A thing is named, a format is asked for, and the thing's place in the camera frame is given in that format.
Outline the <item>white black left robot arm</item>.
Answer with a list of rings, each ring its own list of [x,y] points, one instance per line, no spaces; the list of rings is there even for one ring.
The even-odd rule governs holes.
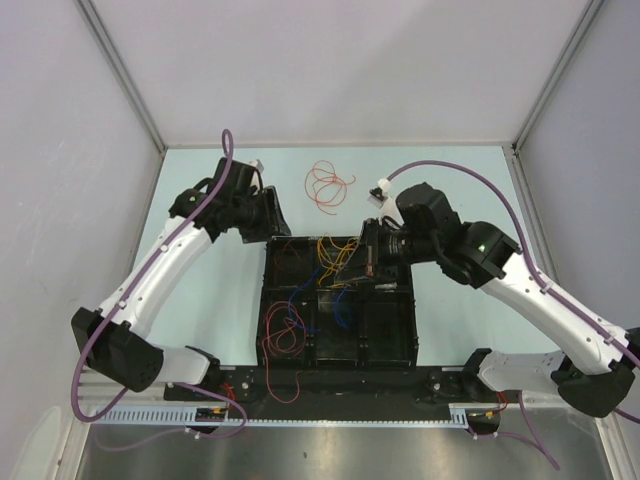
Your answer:
[[[155,382],[183,382],[197,398],[214,397],[214,358],[194,347],[147,341],[169,294],[191,265],[230,229],[243,243],[288,236],[277,191],[262,180],[259,161],[221,158],[213,176],[179,194],[160,235],[139,265],[96,310],[79,308],[71,328],[85,365],[132,392]]]

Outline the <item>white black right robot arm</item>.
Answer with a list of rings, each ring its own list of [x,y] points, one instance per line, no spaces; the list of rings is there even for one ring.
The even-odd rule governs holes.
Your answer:
[[[380,215],[363,222],[338,281],[390,284],[404,266],[435,263],[454,282],[515,310],[558,347],[546,354],[475,350],[461,376],[469,399],[484,401],[495,391],[518,390],[557,395],[595,418],[619,408],[635,381],[628,356],[639,352],[638,330],[586,309],[495,225],[461,221],[442,191],[421,183],[392,197],[388,186],[381,180],[371,189],[369,199]]]

